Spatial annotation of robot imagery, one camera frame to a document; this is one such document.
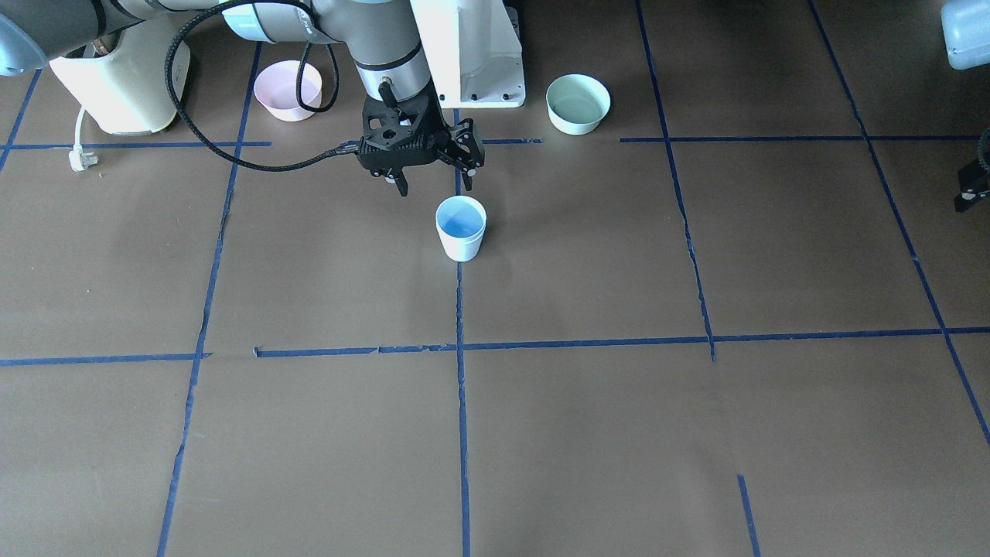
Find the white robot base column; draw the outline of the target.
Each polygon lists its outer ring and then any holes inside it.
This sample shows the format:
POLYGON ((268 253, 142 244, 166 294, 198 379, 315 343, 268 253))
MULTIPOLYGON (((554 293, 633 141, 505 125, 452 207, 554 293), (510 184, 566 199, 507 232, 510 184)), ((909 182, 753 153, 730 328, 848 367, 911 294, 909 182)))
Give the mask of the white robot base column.
POLYGON ((436 95, 443 109, 524 105, 517 13, 503 1, 413 1, 436 95))

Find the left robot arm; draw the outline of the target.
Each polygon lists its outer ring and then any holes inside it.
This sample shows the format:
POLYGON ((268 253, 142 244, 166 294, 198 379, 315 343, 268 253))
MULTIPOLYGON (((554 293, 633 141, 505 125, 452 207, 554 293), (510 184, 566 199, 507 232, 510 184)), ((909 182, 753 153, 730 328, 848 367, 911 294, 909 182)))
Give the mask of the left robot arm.
MULTIPOLYGON (((989 63, 989 2, 948 1, 940 10, 941 28, 947 59, 955 70, 969 70, 989 63)), ((985 129, 977 140, 973 162, 958 170, 959 190, 954 198, 958 213, 968 211, 988 198, 988 134, 985 129)))

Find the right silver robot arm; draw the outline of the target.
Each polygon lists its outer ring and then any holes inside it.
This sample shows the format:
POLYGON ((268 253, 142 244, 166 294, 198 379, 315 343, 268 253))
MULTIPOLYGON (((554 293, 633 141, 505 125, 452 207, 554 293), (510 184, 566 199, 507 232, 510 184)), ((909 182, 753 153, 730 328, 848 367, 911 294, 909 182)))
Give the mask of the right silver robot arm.
POLYGON ((354 155, 372 176, 395 184, 407 195, 404 170, 444 162, 457 169, 465 191, 485 163, 485 151, 473 120, 450 125, 423 46, 410 1, 4 1, 2 74, 39 70, 49 61, 85 43, 156 19, 190 12, 164 52, 162 79, 177 115, 206 148, 226 161, 258 172, 285 173, 341 155, 354 155), (189 117, 173 85, 178 46, 198 25, 222 15, 248 41, 342 43, 364 84, 362 134, 306 161, 266 166, 227 154, 189 117))

